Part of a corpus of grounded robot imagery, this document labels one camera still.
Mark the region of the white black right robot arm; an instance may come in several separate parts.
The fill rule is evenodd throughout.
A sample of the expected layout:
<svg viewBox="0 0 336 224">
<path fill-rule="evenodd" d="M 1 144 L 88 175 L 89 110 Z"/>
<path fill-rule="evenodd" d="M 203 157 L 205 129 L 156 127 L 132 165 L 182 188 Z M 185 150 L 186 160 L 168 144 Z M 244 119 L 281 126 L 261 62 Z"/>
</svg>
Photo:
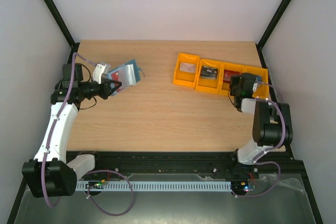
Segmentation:
<svg viewBox="0 0 336 224">
<path fill-rule="evenodd" d="M 229 164 L 229 172 L 236 178 L 270 151 L 290 144 L 293 139 L 289 104 L 254 97 L 262 86 L 273 87 L 252 73 L 243 72 L 230 78 L 228 96 L 233 97 L 232 105 L 238 112 L 254 116 L 251 140 L 234 151 Z"/>
</svg>

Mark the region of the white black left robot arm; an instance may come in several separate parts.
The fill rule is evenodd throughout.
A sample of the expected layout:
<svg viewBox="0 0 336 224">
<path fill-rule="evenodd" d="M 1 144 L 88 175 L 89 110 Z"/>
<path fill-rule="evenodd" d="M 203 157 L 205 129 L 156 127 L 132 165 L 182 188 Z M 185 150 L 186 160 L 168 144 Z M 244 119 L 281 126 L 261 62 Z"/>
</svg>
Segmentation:
<svg viewBox="0 0 336 224">
<path fill-rule="evenodd" d="M 36 198 L 73 195 L 77 181 L 95 167 L 92 154 L 80 154 L 66 161 L 72 125 L 83 100 L 106 100 L 117 90 L 111 85 L 121 87 L 121 83 L 107 78 L 110 65 L 105 63 L 96 64 L 92 77 L 84 81 L 82 66 L 63 65 L 62 79 L 50 98 L 51 114 L 44 140 L 34 158 L 23 164 L 23 177 Z"/>
</svg>

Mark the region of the teal card holder wallet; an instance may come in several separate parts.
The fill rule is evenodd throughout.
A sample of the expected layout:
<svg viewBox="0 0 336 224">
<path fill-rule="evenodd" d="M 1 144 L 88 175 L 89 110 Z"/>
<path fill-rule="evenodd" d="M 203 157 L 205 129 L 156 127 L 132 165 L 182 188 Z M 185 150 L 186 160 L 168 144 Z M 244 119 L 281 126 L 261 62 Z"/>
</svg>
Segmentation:
<svg viewBox="0 0 336 224">
<path fill-rule="evenodd" d="M 108 72 L 107 77 L 109 78 L 109 73 L 112 71 L 118 70 L 119 74 L 122 76 L 121 82 L 122 82 L 122 92 L 124 89 L 130 87 L 130 86 L 136 86 L 139 81 L 141 81 L 141 75 L 140 73 L 145 76 L 144 72 L 142 69 L 138 66 L 137 61 L 135 59 L 132 59 L 115 69 L 111 70 Z"/>
</svg>

